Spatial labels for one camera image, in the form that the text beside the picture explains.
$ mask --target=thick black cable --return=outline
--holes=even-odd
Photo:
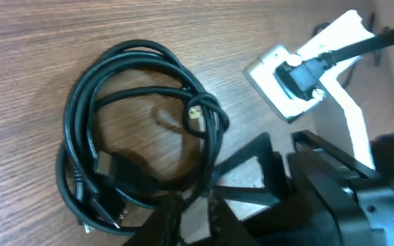
[[[133,50],[144,47],[153,51]],[[115,92],[100,100],[96,100],[99,90],[111,77],[128,69],[144,68],[164,72],[178,79],[183,88],[173,87],[138,87]],[[168,182],[167,189],[184,191],[193,184],[195,188],[189,198],[185,199],[187,208],[199,197],[209,184],[213,166],[221,148],[224,131],[229,127],[229,119],[221,109],[215,96],[207,93],[198,79],[185,68],[166,47],[148,40],[130,40],[111,47],[104,52],[76,81],[68,96],[64,110],[64,140],[56,160],[56,180],[60,194],[66,205],[82,222],[111,234],[128,236],[137,228],[117,229],[98,218],[92,218],[87,213],[85,204],[80,202],[68,188],[65,175],[65,166],[71,164],[89,195],[96,196],[101,193],[102,179],[93,172],[94,163],[99,147],[93,138],[92,119],[101,107],[117,100],[159,94],[181,99],[184,104],[183,127],[195,137],[203,140],[202,156],[199,164],[184,177]],[[200,132],[191,127],[188,111],[191,107],[202,107],[204,131]],[[138,194],[129,194],[115,188],[118,194],[129,202],[134,202],[148,208],[155,207],[161,197],[144,197]]]

